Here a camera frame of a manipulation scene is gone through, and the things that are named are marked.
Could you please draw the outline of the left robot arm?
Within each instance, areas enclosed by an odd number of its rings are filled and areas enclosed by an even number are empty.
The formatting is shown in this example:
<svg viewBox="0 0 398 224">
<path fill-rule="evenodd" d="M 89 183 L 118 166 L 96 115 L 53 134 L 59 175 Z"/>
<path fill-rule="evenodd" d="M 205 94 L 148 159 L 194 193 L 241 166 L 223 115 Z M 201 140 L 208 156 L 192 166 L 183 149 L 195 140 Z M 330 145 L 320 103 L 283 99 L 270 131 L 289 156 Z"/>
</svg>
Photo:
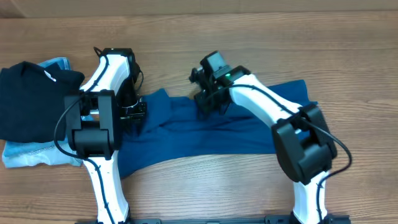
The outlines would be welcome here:
<svg viewBox="0 0 398 224">
<path fill-rule="evenodd" d="M 97 203 L 95 223 L 131 223 L 118 168 L 123 132 L 141 125 L 147 104 L 135 84 L 142 70 L 130 48 L 95 49 L 99 66 L 65 97 L 65 134 L 72 156 L 83 160 Z"/>
</svg>

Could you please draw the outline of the blue polo shirt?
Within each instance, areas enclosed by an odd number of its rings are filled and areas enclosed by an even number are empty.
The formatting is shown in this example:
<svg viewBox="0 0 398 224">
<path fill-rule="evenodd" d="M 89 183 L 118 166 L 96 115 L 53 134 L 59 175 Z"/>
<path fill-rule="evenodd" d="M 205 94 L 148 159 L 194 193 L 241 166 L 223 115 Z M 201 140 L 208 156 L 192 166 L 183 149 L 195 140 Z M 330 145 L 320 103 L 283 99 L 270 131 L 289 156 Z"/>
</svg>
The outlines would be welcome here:
<svg viewBox="0 0 398 224">
<path fill-rule="evenodd" d="M 143 96 L 141 127 L 125 132 L 118 154 L 119 175 L 181 157 L 207 154 L 273 154 L 270 128 L 247 109 L 230 104 L 226 113 L 203 116 L 194 100 L 164 89 Z"/>
</svg>

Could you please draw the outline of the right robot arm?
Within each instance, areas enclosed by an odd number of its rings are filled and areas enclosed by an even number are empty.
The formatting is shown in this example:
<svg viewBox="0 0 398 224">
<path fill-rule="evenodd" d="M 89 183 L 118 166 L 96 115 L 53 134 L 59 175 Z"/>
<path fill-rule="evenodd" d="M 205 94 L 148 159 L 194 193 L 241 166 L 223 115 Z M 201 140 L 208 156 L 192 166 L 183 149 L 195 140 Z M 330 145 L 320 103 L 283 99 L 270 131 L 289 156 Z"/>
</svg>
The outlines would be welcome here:
<svg viewBox="0 0 398 224">
<path fill-rule="evenodd" d="M 234 103 L 270 128 L 278 163 L 294 188 L 294 207 L 284 221 L 333 223 L 325 206 L 325 184 L 337 151 L 316 104 L 287 100 L 247 68 L 228 65 L 218 51 L 205 56 L 188 79 L 200 87 L 195 101 L 202 112 Z"/>
</svg>

